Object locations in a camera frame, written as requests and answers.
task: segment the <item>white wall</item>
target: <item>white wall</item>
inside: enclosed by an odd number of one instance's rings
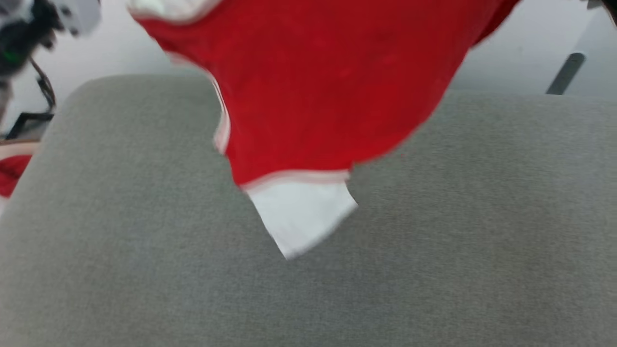
[[[597,11],[578,0],[524,0],[467,55],[450,87],[545,93]]]
[[[617,28],[605,10],[595,13],[574,51],[586,60],[565,94],[617,100]]]

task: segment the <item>black cable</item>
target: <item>black cable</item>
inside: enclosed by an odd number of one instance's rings
[[[29,60],[32,66],[35,68],[36,72],[38,73],[36,82],[39,86],[39,89],[41,90],[41,93],[45,97],[45,100],[47,101],[48,108],[45,112],[40,113],[21,113],[19,115],[19,118],[15,122],[13,129],[11,129],[9,133],[3,133],[2,135],[0,135],[0,138],[5,140],[12,140],[14,138],[18,138],[19,135],[22,133],[28,133],[36,130],[38,127],[50,121],[54,116],[53,112],[56,108],[56,93],[54,92],[54,88],[51,85],[47,74],[34,61],[34,59],[29,58]],[[30,122],[30,124],[27,124],[27,120],[34,120],[34,122]]]
[[[54,92],[54,87],[52,87],[51,82],[49,81],[49,77],[47,77],[47,74],[43,72],[43,70],[35,62],[35,60],[30,58],[30,63],[35,68],[36,72],[38,73],[38,78],[36,79],[36,82],[38,83],[39,88],[41,89],[41,93],[47,100],[48,109],[46,113],[50,113],[56,108],[56,94]]]

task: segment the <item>red cloth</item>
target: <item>red cloth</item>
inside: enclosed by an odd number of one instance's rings
[[[238,185],[282,170],[348,170],[437,106],[470,47],[518,0],[223,0],[189,24],[137,19],[207,69],[230,120]]]
[[[32,156],[14,156],[0,160],[0,195],[10,198]]]

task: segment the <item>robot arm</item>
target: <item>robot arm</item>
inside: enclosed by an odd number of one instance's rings
[[[99,0],[0,0],[0,80],[7,81],[55,31],[90,34],[101,21]]]

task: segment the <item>gray upholstery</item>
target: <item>gray upholstery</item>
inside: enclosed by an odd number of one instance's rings
[[[615,346],[617,104],[451,92],[285,261],[202,77],[88,83],[0,223],[0,346]]]

